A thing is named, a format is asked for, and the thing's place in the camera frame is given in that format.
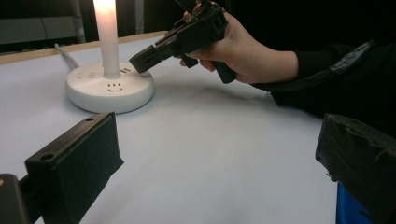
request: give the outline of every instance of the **pistol grip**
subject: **pistol grip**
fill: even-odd
[[[213,64],[215,65],[216,70],[218,71],[218,74],[221,78],[221,81],[224,84],[228,84],[235,80],[235,76],[236,76],[235,71],[231,69],[229,66],[227,66],[226,63],[213,61]]]

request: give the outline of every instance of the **white table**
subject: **white table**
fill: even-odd
[[[120,44],[120,61],[157,39]],[[71,56],[101,61],[99,48]],[[27,158],[93,115],[65,95],[72,69],[61,55],[0,65],[0,173],[21,179]],[[337,187],[315,160],[320,119],[175,58],[149,71],[152,99],[116,116],[124,164],[81,223],[335,223]]]

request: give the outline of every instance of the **wooden table edge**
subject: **wooden table edge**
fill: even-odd
[[[149,39],[152,37],[164,35],[165,33],[166,33],[166,31],[158,31],[158,32],[152,32],[152,33],[141,34],[141,35],[128,35],[125,37],[119,37],[119,44],[133,42],[133,41],[142,40],[142,39]],[[89,42],[89,43],[82,43],[82,44],[61,46],[61,47],[62,47],[62,49],[64,49],[67,52],[73,52],[73,51],[84,50],[84,49],[99,48],[100,42],[93,41],[93,42]],[[57,50],[56,48],[39,49],[39,50],[33,50],[33,51],[27,51],[27,52],[21,52],[21,53],[13,53],[13,54],[0,56],[0,64],[22,62],[22,61],[26,61],[26,60],[49,57],[49,56],[53,56],[53,55],[57,55],[57,54],[61,54],[61,52],[59,50]]]

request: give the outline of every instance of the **hand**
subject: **hand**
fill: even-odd
[[[224,38],[209,46],[186,54],[200,61],[201,66],[215,71],[212,61],[224,62],[244,83],[268,83],[293,80],[297,77],[298,61],[292,51],[269,49],[255,40],[232,15],[224,12],[229,23]]]

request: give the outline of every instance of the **power cord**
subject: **power cord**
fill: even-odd
[[[59,47],[58,44],[55,44],[55,48],[56,48],[57,50],[59,50],[59,51],[62,53],[62,55],[63,55],[67,60],[69,60],[76,68],[79,67],[79,65],[78,65],[78,63],[76,62],[76,60],[74,60],[74,58],[72,58],[72,56],[70,56],[70,54],[67,53],[64,49],[62,49],[61,47]]]

